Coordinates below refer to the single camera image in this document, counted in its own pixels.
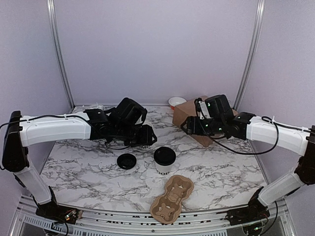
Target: white paper cup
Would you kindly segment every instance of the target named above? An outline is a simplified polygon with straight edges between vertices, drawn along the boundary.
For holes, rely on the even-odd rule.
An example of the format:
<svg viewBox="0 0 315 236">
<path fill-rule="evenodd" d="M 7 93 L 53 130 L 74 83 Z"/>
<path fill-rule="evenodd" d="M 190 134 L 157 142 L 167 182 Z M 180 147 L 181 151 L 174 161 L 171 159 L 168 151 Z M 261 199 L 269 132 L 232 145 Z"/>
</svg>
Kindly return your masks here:
<svg viewBox="0 0 315 236">
<path fill-rule="evenodd" d="M 168 165 L 168 166 L 161 166 L 156 162 L 157 172 L 163 176 L 168 175 L 171 172 L 172 166 L 173 164 Z"/>
<path fill-rule="evenodd" d="M 176 153 L 169 147 L 160 147 L 154 152 L 154 161 L 160 175 L 168 175 L 176 160 Z"/>
</svg>

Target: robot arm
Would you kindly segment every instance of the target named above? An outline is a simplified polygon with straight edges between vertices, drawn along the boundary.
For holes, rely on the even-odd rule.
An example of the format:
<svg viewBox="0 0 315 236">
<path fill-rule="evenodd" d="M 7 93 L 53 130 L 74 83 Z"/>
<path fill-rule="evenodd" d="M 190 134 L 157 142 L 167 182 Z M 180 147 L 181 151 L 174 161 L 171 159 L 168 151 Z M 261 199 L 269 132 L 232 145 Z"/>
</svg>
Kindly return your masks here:
<svg viewBox="0 0 315 236">
<path fill-rule="evenodd" d="M 226 138 L 236 137 L 273 145 L 277 141 L 277 146 L 302 156 L 297 168 L 259 189 L 250 199 L 248 207 L 230 210 L 227 219 L 231 225 L 262 219 L 263 214 L 269 216 L 267 206 L 305 184 L 315 183 L 315 126 L 306 129 L 267 122 L 251 113 L 239 113 L 234 116 L 225 95 L 210 97 L 204 102 L 196 99 L 195 106 L 197 116 L 188 117 L 181 126 L 189 135 L 211 138 L 216 134 L 223 134 Z"/>
<path fill-rule="evenodd" d="M 108 111 L 91 109 L 40 117 L 21 116 L 20 111 L 15 111 L 11 114 L 4 138 L 2 165 L 32 193 L 38 206 L 36 214 L 52 219 L 63 218 L 65 212 L 77 210 L 57 204 L 53 190 L 45 184 L 28 158 L 28 146 L 65 139 L 105 139 L 107 142 L 116 139 L 130 147 L 152 145 L 157 137 L 151 126 L 143 124 L 146 114 L 146 109 L 129 98 Z M 68 218 L 69 223 L 75 222 L 75 216 L 72 214 Z"/>
</svg>

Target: light purple backdrop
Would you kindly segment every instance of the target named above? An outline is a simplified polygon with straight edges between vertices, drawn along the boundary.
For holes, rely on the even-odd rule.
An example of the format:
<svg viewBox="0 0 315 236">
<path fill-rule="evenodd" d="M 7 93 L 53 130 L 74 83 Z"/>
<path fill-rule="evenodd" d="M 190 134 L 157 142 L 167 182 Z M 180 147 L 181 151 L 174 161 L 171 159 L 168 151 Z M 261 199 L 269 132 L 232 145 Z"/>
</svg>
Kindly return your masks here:
<svg viewBox="0 0 315 236">
<path fill-rule="evenodd" d="M 262 32 L 240 111 L 275 115 L 287 124 L 315 124 L 315 2 L 266 1 Z M 258 151 L 270 146 L 255 143 Z M 297 166 L 299 156 L 278 148 L 260 156 L 275 180 Z M 314 235 L 315 186 L 287 197 L 297 235 Z"/>
<path fill-rule="evenodd" d="M 166 104 L 226 93 L 234 103 L 257 1 L 56 0 L 76 104 L 129 96 Z"/>
<path fill-rule="evenodd" d="M 14 110 L 35 116 L 69 112 L 46 1 L 2 1 L 0 22 L 0 123 L 8 122 Z M 1 153 L 4 133 L 5 128 L 1 131 Z M 30 147 L 38 169 L 51 148 L 52 143 Z M 0 179 L 0 235 L 7 235 L 22 188 L 7 171 L 0 171 Z"/>
</svg>

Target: marble table surface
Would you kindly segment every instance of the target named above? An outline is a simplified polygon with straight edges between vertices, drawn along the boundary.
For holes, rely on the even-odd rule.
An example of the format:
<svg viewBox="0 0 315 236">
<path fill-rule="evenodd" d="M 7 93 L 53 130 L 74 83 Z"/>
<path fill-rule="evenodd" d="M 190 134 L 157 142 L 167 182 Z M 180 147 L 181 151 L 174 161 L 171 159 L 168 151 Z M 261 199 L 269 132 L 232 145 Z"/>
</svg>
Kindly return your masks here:
<svg viewBox="0 0 315 236">
<path fill-rule="evenodd" d="M 148 149 L 112 150 L 104 140 L 56 142 L 41 176 L 53 188 L 59 203 L 148 212 L 155 197 L 164 193 L 167 180 L 172 175 L 183 175 L 194 182 L 193 193 L 183 201 L 183 211 L 199 211 L 246 204 L 258 188 L 266 185 L 254 156 L 233 154 L 218 145 L 203 147 L 172 124 L 173 111 L 169 107 L 146 108 L 147 120 L 158 138 Z M 248 142 L 238 139 L 220 142 L 234 150 L 252 151 Z M 161 146 L 172 148 L 177 155 L 167 176 L 157 173 L 153 160 L 154 151 Z M 117 165 L 123 153 L 137 158 L 131 170 Z"/>
</svg>

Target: black lid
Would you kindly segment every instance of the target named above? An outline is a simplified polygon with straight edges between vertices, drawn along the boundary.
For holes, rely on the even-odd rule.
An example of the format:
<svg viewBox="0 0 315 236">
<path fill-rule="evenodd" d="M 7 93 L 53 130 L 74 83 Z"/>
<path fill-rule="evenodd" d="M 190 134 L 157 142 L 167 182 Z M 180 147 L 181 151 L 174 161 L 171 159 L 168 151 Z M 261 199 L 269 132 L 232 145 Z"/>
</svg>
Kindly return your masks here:
<svg viewBox="0 0 315 236">
<path fill-rule="evenodd" d="M 117 164 L 120 168 L 124 170 L 130 170 L 133 168 L 137 163 L 137 159 L 134 155 L 125 153 L 123 155 L 120 155 L 117 158 Z"/>
<path fill-rule="evenodd" d="M 169 147 L 160 147 L 154 152 L 154 160 L 161 166 L 169 166 L 175 162 L 176 154 Z"/>
</svg>

